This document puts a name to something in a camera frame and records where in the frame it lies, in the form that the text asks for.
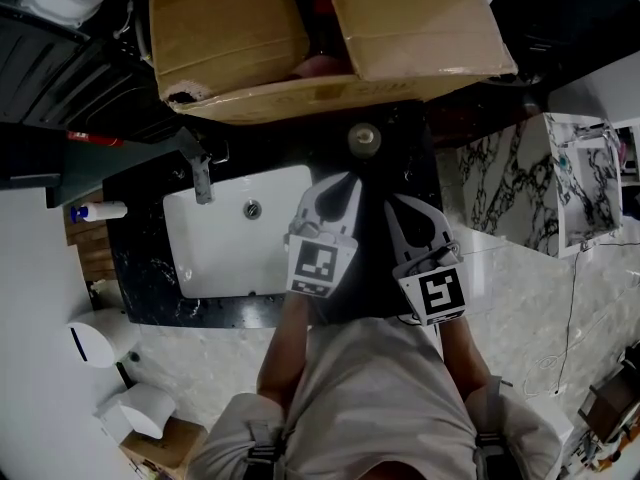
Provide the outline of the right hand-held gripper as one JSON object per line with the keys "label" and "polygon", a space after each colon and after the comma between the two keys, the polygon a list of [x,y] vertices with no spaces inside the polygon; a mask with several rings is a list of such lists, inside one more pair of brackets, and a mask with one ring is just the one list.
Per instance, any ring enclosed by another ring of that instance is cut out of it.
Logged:
{"label": "right hand-held gripper", "polygon": [[[451,242],[447,218],[431,204],[404,194],[387,199],[384,212],[395,259],[406,261],[392,274],[413,318],[430,326],[461,317],[469,299],[467,273],[459,244]],[[426,247],[441,248],[426,253]]]}

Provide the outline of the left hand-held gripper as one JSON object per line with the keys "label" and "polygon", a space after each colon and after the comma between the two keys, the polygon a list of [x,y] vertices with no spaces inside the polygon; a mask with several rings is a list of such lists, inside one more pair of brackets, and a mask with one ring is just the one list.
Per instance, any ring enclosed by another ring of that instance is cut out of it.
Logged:
{"label": "left hand-held gripper", "polygon": [[328,298],[358,250],[353,231],[362,181],[353,173],[329,176],[307,189],[285,235],[286,289]]}

